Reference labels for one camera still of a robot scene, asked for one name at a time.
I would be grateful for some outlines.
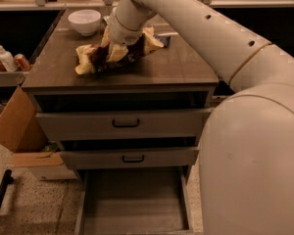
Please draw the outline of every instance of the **open drawer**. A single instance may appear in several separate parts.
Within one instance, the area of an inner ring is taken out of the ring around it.
[[[210,109],[37,114],[49,140],[198,137]]]
[[[197,147],[61,152],[69,169],[195,165]]]
[[[179,167],[88,170],[75,234],[192,231]]]

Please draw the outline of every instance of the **drawer front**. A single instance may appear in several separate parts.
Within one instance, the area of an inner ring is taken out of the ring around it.
[[[132,151],[65,151],[61,152],[61,158],[69,169],[183,166],[194,165],[198,153],[197,147]]]
[[[200,136],[209,109],[37,114],[49,140],[93,140]]]

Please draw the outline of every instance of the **spray bottle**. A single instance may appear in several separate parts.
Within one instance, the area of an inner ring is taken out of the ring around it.
[[[7,71],[17,71],[18,66],[12,54],[0,45],[0,61]]]

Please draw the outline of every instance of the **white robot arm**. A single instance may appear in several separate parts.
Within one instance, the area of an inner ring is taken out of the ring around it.
[[[113,41],[157,13],[237,92],[200,141],[205,235],[294,235],[294,59],[196,0],[121,0]]]

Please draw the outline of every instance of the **speckled floor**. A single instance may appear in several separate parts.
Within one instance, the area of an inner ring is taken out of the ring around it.
[[[11,152],[0,145],[0,183],[4,171],[12,170],[0,210],[0,235],[73,235],[81,185],[77,180],[39,181],[27,168],[11,165]],[[187,184],[194,232],[203,234],[198,162]]]

